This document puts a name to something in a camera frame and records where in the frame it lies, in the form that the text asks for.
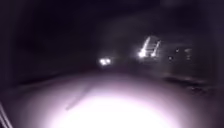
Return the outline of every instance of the light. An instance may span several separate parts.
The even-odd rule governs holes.
[[[151,54],[151,57],[156,57],[156,53],[153,52],[153,53]]]
[[[141,50],[138,52],[138,57],[139,57],[140,59],[143,59],[143,58],[148,57],[148,55],[147,55],[147,47],[148,47],[148,44],[149,44],[150,40],[151,40],[151,37],[149,36],[149,37],[144,41]]]
[[[147,57],[146,50],[142,49],[140,52],[138,52],[138,57],[141,59]]]
[[[172,60],[172,59],[173,59],[173,57],[171,57],[171,56],[170,56],[170,57],[168,57],[168,58],[169,58],[169,60]]]
[[[93,97],[58,113],[48,128],[179,128],[156,107],[121,97]]]
[[[188,52],[191,52],[191,49],[190,48],[187,48],[184,51],[188,53]]]
[[[191,56],[190,55],[187,55],[187,60],[191,60]]]
[[[111,59],[110,58],[101,58],[99,59],[99,63],[101,66],[107,66],[111,64]]]

